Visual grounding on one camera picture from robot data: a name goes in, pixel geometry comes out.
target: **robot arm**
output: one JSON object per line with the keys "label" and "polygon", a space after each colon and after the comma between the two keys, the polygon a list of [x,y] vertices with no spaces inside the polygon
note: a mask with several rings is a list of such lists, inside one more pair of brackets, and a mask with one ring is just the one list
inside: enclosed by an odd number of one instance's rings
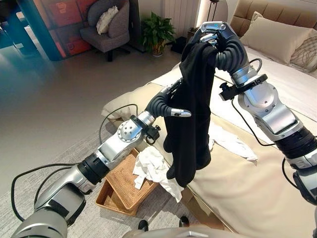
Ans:
{"label": "robot arm", "polygon": [[[225,22],[205,22],[191,43],[210,42],[218,54],[211,67],[228,71],[233,86],[223,84],[223,100],[238,95],[238,102],[254,118],[256,124],[283,152],[296,169],[293,178],[302,196],[317,205],[317,140],[301,121],[278,98],[267,76],[258,75],[249,64],[243,45]],[[34,214],[26,219],[13,238],[27,236],[65,238],[70,226],[85,206],[84,194],[89,194],[106,174],[115,168],[144,137],[151,144],[159,137],[160,128],[153,127],[156,117],[190,117],[186,110],[166,105],[168,97],[182,83],[178,80],[164,88],[137,117],[123,122],[115,135],[103,143],[95,153],[73,166],[39,197]]]}

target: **radiator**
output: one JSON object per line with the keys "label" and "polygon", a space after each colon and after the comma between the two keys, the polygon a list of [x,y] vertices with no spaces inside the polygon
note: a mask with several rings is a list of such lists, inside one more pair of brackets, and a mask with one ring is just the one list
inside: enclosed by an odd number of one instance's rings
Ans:
{"label": "radiator", "polygon": [[195,27],[199,0],[163,0],[163,17],[171,18],[176,37],[187,37],[190,27]]}

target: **floor lamp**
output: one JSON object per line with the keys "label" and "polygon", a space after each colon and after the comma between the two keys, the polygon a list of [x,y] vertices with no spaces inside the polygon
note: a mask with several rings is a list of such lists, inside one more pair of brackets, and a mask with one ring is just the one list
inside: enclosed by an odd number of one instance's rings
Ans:
{"label": "floor lamp", "polygon": [[213,21],[213,18],[214,18],[214,14],[216,12],[216,8],[217,8],[217,3],[219,2],[219,0],[209,0],[210,1],[210,6],[209,6],[209,12],[208,12],[208,17],[207,17],[207,21],[209,19],[209,14],[210,14],[210,9],[211,9],[211,4],[216,4],[216,6],[214,7],[214,11],[213,11],[213,16],[212,16],[212,20]]}

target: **black shoe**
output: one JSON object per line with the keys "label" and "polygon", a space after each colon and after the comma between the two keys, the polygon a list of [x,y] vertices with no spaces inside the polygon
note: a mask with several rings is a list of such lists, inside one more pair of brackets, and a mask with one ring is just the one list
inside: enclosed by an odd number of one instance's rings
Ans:
{"label": "black shoe", "polygon": [[147,232],[149,230],[149,224],[146,220],[142,220],[139,222],[138,230],[144,230]]}
{"label": "black shoe", "polygon": [[188,218],[185,216],[182,216],[179,219],[179,227],[189,227],[189,221]]}

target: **gray armchair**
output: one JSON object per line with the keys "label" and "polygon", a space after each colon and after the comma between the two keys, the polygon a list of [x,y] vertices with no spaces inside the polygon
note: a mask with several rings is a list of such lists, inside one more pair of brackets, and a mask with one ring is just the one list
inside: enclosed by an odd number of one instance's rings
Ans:
{"label": "gray armchair", "polygon": [[[110,22],[109,31],[99,35],[96,24],[100,16],[115,5],[119,12]],[[81,37],[103,53],[107,52],[108,61],[112,61],[112,50],[130,40],[129,0],[99,0],[95,2],[88,11],[88,24],[89,27],[80,30]]]}

